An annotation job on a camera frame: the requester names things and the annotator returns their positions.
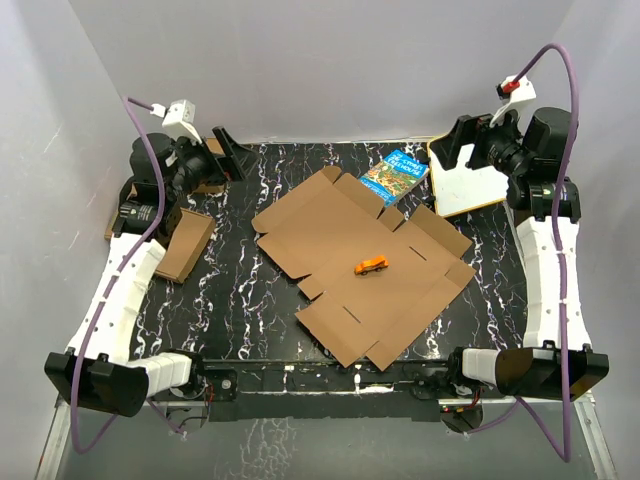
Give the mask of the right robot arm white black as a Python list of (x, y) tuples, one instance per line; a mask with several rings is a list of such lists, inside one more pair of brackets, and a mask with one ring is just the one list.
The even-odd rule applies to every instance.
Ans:
[(489, 114), (459, 117), (449, 133), (431, 142), (429, 155), (451, 170), (469, 148), (467, 167), (493, 167), (506, 176), (526, 276), (527, 325), (519, 348), (456, 348), (448, 359), (446, 385), (460, 397), (486, 384), (504, 395), (574, 401), (606, 377), (609, 359), (594, 352), (581, 313), (580, 197), (561, 173), (571, 116), (559, 108), (539, 108), (524, 133), (514, 110), (497, 124), (491, 120)]

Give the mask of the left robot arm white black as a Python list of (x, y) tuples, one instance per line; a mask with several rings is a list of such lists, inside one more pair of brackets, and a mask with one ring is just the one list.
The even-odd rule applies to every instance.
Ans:
[(153, 277), (183, 282), (213, 232), (213, 219), (183, 208), (185, 198), (200, 188), (244, 180), (257, 159), (225, 128), (212, 132), (215, 149), (207, 140), (174, 140), (164, 133), (133, 142), (132, 175), (119, 194), (97, 291), (65, 351), (50, 353), (44, 365), (68, 404), (132, 417), (165, 390), (186, 399), (204, 392), (200, 355), (171, 349), (133, 360), (129, 344)]

